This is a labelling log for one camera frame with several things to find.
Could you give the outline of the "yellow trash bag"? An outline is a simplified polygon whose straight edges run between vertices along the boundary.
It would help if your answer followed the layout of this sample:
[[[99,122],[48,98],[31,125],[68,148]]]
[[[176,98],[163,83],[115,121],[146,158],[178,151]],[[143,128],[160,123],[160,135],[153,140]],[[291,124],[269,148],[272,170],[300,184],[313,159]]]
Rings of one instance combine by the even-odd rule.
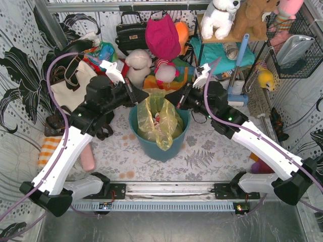
[[[167,151],[184,131],[183,120],[175,106],[165,99],[173,90],[148,88],[144,91],[148,97],[137,105],[138,135]]]

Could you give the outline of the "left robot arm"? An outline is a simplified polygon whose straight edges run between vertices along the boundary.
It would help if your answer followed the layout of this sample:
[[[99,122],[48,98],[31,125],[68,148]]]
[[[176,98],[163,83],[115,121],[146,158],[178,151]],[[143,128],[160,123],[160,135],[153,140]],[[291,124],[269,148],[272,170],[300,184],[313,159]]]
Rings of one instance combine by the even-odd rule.
[[[106,76],[93,77],[86,87],[84,102],[71,113],[55,152],[33,181],[21,184],[20,191],[56,217],[62,216],[74,201],[91,195],[100,198],[112,195],[110,179],[98,172],[73,182],[66,178],[107,115],[122,105],[136,106],[148,96],[129,79],[113,84]]]

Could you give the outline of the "teal trash bin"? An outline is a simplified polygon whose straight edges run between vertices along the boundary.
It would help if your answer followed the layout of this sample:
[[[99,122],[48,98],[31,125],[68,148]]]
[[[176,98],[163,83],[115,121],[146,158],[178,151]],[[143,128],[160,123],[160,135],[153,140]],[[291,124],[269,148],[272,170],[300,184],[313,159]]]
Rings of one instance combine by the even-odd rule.
[[[129,113],[129,126],[136,138],[138,139],[140,146],[144,153],[151,159],[166,162],[179,154],[184,144],[184,138],[191,122],[191,114],[188,110],[176,109],[180,118],[184,124],[184,130],[180,136],[173,139],[173,144],[167,151],[160,149],[156,142],[151,142],[143,139],[138,135],[138,119],[137,119],[137,106],[130,109]]]

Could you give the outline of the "magenta fabric bag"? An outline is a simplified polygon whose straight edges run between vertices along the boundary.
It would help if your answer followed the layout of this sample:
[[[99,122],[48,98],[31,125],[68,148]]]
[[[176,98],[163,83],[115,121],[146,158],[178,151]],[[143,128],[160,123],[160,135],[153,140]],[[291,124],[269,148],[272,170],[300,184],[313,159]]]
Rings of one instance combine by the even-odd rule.
[[[169,14],[160,20],[148,20],[145,41],[150,52],[159,59],[171,61],[181,51],[178,32]]]

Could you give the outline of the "rainbow striped cloth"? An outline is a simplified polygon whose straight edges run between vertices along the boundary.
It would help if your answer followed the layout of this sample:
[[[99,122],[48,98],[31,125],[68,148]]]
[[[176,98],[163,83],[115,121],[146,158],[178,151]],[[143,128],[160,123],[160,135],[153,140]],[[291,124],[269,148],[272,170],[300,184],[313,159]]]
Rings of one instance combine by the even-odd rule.
[[[161,85],[158,85],[156,82],[155,73],[154,73],[155,70],[154,70],[146,77],[143,84],[143,89],[159,88],[159,89],[164,89],[166,91],[179,90],[187,82],[190,82],[192,80],[195,67],[179,59],[178,57],[173,59],[170,62],[173,62],[175,64],[175,67],[180,72],[180,75],[176,77],[173,80],[173,82],[169,84],[163,83]]]

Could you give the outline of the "cream plush lamb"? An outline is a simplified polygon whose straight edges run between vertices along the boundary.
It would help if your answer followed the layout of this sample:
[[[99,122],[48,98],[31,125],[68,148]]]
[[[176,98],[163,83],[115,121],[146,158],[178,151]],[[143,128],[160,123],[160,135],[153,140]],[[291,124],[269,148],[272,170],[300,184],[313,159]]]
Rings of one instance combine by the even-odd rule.
[[[136,49],[126,57],[125,63],[129,67],[126,77],[135,87],[142,89],[146,77],[151,72],[152,59],[148,52]]]

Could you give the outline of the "yellow plush duck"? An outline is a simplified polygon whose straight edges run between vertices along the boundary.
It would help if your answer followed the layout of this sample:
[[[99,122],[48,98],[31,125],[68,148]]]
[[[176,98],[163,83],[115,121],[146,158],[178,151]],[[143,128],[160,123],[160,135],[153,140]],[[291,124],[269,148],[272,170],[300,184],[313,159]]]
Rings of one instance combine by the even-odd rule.
[[[258,79],[258,82],[259,82],[261,88],[267,89],[268,91],[273,91],[273,89],[274,89],[274,75],[267,68],[266,63],[257,62],[255,68],[256,68],[256,72],[257,72],[257,79]]]

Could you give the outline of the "black leather handbag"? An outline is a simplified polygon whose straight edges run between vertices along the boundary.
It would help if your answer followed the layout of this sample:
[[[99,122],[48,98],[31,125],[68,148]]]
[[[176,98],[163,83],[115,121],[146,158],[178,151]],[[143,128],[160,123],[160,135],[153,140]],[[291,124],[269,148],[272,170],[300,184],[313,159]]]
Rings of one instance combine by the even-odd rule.
[[[123,17],[126,15],[136,15],[139,18],[139,22],[133,24],[124,24]],[[122,12],[121,22],[116,26],[117,37],[115,43],[118,49],[125,55],[128,56],[128,51],[137,49],[148,49],[145,32],[147,23],[145,23],[138,12],[127,11]]]

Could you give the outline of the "black hat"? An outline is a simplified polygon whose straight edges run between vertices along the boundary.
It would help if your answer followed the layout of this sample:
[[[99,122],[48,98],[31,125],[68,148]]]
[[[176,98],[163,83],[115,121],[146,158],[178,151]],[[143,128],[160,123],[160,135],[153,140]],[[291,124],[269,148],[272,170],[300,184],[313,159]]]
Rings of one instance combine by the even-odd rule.
[[[84,58],[83,52],[91,49],[94,47],[94,41],[89,39],[82,39],[82,40],[75,40],[74,42],[71,42],[68,46],[66,46],[63,50],[55,51],[55,56],[61,56],[66,53],[78,53],[78,55],[70,55],[62,59],[63,62],[71,62],[72,59],[75,57],[80,58],[81,60]]]

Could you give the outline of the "black metal shelf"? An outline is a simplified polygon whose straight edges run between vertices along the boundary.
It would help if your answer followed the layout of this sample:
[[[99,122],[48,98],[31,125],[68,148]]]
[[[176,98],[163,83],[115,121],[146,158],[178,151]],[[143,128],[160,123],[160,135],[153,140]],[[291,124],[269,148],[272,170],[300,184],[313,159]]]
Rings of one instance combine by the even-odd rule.
[[[212,61],[217,59],[218,57],[221,57],[221,61],[216,67],[215,71],[212,73],[213,75],[221,74],[226,71],[233,70],[236,65],[236,60],[229,60],[225,54],[225,51],[222,47],[223,43],[237,43],[238,47],[241,46],[243,36],[240,38],[235,38],[233,28],[230,30],[228,36],[226,36],[224,39],[217,39],[215,37],[216,28],[213,28],[213,34],[210,39],[204,39],[200,33],[202,32],[202,19],[203,14],[197,15],[197,23],[196,25],[196,35],[197,37],[193,37],[190,40],[190,44],[193,44],[193,50],[194,54],[196,56],[196,64],[198,66],[201,66],[205,63],[210,64]],[[266,31],[266,27],[262,26],[261,28],[263,31]],[[267,41],[268,37],[266,33],[264,32],[262,36],[255,36],[253,33],[252,27],[248,27],[245,29],[245,33],[249,34],[248,41]],[[254,55],[251,53],[250,50],[246,49],[246,52],[244,53],[244,57],[240,63],[240,67],[245,67],[248,65],[251,65],[251,61],[255,60]]]

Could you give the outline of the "pink case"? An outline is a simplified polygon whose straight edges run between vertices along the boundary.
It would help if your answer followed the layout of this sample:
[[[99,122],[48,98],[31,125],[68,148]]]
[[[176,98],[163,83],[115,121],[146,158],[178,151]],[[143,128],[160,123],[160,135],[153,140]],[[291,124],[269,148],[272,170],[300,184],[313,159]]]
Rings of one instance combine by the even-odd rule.
[[[81,166],[85,172],[95,169],[95,159],[90,144],[87,144],[80,154]]]

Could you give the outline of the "orange checked cloth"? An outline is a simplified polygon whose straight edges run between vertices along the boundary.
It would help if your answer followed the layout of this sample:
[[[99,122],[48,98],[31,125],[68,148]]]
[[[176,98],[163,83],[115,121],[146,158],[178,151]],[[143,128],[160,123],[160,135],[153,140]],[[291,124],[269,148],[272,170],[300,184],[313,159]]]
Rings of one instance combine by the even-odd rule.
[[[40,154],[38,156],[38,168],[42,169],[45,167],[51,156],[53,155],[54,151],[58,147],[62,136],[56,137],[45,137],[44,141],[41,146]]]

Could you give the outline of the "white plush dog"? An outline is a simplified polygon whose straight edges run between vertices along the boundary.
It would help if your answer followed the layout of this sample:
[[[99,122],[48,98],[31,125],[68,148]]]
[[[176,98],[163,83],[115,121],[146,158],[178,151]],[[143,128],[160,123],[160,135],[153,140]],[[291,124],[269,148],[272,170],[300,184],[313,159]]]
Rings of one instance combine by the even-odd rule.
[[[201,36],[204,40],[213,36],[222,40],[226,38],[233,26],[235,15],[240,8],[240,2],[236,0],[212,0],[201,20]]]

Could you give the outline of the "brown teddy bear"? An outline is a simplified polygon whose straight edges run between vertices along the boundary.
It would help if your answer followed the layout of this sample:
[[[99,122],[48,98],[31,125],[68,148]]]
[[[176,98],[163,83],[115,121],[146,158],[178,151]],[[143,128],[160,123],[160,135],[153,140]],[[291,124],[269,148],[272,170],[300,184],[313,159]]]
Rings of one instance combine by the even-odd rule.
[[[267,15],[277,9],[279,0],[248,0],[241,4],[237,10],[233,37],[242,39],[247,30],[252,31],[253,36],[261,40],[266,37],[266,22],[263,20]]]

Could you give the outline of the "silver foil pouch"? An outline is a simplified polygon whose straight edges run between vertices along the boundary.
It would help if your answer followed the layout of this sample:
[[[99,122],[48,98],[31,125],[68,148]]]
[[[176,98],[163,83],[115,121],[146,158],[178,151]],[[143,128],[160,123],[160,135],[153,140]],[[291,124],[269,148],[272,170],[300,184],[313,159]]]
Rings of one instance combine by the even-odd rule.
[[[292,35],[276,54],[278,65],[297,61],[314,43],[315,38],[306,35]]]

